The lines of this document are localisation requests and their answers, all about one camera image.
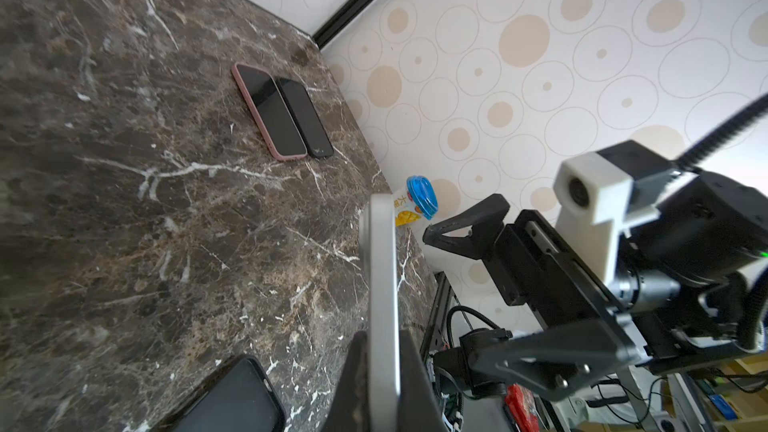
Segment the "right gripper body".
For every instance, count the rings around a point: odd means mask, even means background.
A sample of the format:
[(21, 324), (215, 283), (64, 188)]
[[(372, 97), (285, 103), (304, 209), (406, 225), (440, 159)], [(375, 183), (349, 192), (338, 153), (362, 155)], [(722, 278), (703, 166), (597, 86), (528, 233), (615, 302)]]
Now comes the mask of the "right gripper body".
[(541, 214), (504, 222), (484, 264), (510, 305), (529, 306), (544, 330), (589, 319), (615, 320), (642, 350), (626, 308), (601, 285)]

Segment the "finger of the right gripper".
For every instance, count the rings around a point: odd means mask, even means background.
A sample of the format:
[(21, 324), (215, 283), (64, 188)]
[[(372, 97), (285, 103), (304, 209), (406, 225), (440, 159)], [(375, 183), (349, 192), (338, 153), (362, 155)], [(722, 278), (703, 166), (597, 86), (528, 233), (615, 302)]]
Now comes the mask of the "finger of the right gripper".
[(466, 211), (429, 225), (423, 242), (454, 255), (481, 260), (503, 230), (509, 210), (510, 204), (501, 194), (491, 194)]
[(468, 366), (557, 402), (641, 359), (615, 320), (589, 319), (482, 345), (468, 354)]

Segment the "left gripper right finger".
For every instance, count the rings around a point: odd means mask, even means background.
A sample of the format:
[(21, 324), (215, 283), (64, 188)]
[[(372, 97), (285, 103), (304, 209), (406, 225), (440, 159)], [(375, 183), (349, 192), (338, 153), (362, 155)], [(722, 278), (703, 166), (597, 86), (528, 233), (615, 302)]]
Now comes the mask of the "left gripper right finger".
[(401, 393), (398, 402), (400, 432), (440, 432), (446, 428), (424, 363), (411, 334), (399, 332)]

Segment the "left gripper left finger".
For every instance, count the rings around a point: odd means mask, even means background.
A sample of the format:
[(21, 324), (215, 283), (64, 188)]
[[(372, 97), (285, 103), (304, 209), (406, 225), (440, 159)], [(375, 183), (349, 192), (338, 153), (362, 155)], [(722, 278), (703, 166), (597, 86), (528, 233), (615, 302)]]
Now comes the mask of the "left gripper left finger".
[(368, 432), (368, 333), (352, 337), (322, 432)]

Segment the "silver-edged phone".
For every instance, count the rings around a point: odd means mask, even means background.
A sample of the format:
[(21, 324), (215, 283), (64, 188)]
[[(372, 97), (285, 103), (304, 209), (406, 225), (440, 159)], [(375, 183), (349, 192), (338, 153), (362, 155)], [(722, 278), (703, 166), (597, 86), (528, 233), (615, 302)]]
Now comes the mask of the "silver-edged phone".
[(394, 202), (373, 194), (359, 221), (359, 249), (369, 275), (368, 407), (372, 431), (395, 431), (401, 393)]

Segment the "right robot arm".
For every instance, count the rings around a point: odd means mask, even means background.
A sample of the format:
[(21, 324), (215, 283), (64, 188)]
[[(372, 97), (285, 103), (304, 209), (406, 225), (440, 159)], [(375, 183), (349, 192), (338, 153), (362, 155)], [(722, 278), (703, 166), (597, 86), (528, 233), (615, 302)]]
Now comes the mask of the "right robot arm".
[(564, 161), (555, 221), (525, 209), (507, 222), (494, 194), (429, 226), (427, 245), (482, 262), (541, 326), (516, 337), (486, 320), (450, 337), (437, 384), (560, 401), (632, 366), (666, 374), (762, 353), (767, 279), (748, 284), (742, 269), (767, 255), (767, 199), (701, 163), (766, 113), (756, 99), (673, 160), (628, 140)]

